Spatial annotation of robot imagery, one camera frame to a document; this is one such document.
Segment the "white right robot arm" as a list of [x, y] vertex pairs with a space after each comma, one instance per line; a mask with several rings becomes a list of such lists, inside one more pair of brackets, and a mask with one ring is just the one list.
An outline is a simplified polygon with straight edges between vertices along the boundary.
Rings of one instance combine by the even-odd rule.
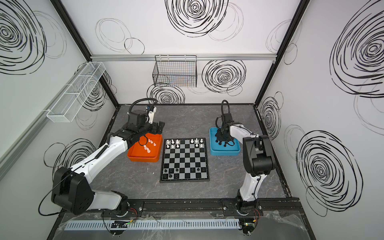
[[243, 165], [247, 174], [239, 190], [240, 201], [254, 202], [258, 199], [262, 182], [275, 169], [270, 138], [251, 132], [243, 124], [235, 122], [230, 113], [222, 114], [219, 119], [222, 124], [217, 126], [216, 142], [226, 147], [237, 140], [243, 146]]

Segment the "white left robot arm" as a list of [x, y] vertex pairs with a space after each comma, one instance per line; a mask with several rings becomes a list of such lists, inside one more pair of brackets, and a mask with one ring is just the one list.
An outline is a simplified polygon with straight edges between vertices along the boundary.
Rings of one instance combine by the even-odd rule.
[[92, 190], [94, 178], [116, 157], [132, 148], [147, 134], [160, 135], [164, 122], [154, 122], [157, 108], [147, 106], [144, 111], [129, 109], [129, 120], [118, 131], [110, 134], [106, 143], [84, 160], [69, 168], [61, 167], [54, 173], [52, 203], [74, 215], [91, 210], [110, 210], [118, 217], [131, 209], [126, 195]]

